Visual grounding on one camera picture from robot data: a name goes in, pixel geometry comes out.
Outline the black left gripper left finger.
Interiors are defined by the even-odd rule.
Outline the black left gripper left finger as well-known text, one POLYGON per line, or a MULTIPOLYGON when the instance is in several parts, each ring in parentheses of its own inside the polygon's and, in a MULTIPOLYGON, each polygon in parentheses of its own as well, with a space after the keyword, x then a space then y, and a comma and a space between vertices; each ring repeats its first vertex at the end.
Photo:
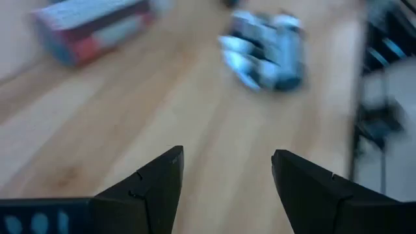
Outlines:
POLYGON ((90 202, 93 233, 171 233, 181 194, 183 146, 174 146, 90 202))

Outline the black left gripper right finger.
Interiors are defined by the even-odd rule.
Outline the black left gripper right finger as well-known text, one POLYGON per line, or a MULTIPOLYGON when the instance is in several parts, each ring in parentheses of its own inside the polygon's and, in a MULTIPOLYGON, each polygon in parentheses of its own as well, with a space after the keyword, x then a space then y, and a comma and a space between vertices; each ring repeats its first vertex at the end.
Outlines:
POLYGON ((413 201, 389 198, 284 149, 271 162, 295 233, 415 233, 413 201))

